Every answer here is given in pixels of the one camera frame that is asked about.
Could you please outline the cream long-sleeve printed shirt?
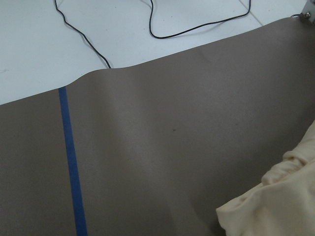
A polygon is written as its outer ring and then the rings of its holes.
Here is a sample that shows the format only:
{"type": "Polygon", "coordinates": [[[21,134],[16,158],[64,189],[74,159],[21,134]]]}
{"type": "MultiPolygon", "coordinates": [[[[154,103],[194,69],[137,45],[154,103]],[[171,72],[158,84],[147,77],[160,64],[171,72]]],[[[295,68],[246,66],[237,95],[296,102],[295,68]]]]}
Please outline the cream long-sleeve printed shirt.
{"type": "Polygon", "coordinates": [[[315,234],[315,126],[261,178],[216,210],[228,236],[315,234]]]}

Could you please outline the aluminium frame post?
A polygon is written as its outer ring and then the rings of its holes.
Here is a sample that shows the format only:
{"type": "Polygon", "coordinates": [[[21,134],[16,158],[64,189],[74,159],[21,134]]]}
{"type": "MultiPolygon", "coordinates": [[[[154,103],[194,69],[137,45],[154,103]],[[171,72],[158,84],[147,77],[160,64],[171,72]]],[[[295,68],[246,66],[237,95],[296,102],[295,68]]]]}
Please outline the aluminium frame post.
{"type": "Polygon", "coordinates": [[[304,5],[300,17],[308,20],[310,23],[315,24],[315,0],[307,0],[304,5]]]}

